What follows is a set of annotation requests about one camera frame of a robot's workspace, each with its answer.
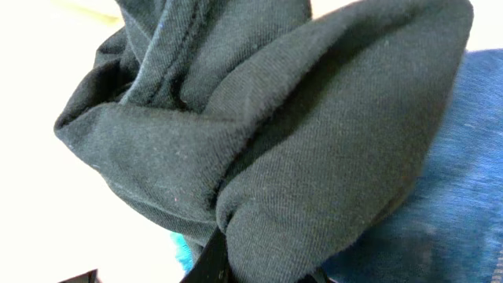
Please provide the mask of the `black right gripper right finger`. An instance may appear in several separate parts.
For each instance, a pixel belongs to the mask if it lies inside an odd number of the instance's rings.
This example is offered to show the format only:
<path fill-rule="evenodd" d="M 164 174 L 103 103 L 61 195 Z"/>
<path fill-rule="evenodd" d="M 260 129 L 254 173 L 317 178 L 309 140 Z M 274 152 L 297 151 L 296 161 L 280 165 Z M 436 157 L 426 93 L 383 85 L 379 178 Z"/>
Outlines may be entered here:
<path fill-rule="evenodd" d="M 236 283 L 229 265 L 226 238 L 219 228 L 180 283 Z"/>

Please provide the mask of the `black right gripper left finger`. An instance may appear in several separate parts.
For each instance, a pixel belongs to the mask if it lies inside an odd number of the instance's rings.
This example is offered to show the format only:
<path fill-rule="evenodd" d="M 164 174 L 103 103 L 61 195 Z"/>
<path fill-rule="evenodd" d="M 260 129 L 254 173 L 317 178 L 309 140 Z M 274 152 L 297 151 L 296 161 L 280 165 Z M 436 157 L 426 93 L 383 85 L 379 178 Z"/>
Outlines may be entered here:
<path fill-rule="evenodd" d="M 59 283 L 98 283 L 97 270 L 88 271 Z"/>

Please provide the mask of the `sparkly blue garment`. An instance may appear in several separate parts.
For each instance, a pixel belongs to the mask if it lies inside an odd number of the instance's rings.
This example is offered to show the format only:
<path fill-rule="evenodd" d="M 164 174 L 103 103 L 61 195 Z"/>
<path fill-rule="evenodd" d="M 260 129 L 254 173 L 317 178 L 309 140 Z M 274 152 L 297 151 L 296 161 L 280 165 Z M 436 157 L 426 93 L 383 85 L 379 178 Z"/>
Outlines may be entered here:
<path fill-rule="evenodd" d="M 190 247 L 180 233 L 171 232 L 170 238 L 174 244 L 175 258 L 180 263 L 184 273 L 188 274 L 194 265 Z"/>

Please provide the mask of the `medium black garment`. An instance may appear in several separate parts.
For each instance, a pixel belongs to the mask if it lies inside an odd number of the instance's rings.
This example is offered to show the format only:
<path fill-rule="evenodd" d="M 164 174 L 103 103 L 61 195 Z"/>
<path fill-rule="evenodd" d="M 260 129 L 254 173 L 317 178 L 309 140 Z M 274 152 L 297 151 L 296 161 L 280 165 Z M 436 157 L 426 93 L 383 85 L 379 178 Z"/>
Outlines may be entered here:
<path fill-rule="evenodd" d="M 121 1 L 56 136 L 193 255 L 219 228 L 239 282 L 296 282 L 407 197 L 470 2 Z"/>

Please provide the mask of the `blue denim jeans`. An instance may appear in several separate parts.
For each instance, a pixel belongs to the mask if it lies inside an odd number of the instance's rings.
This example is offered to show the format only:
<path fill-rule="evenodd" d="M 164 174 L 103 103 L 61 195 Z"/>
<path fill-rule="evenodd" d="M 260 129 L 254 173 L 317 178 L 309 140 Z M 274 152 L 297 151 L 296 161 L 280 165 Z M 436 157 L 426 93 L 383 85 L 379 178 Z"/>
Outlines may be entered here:
<path fill-rule="evenodd" d="M 501 50 L 466 53 L 415 190 L 324 270 L 340 283 L 501 281 Z"/>

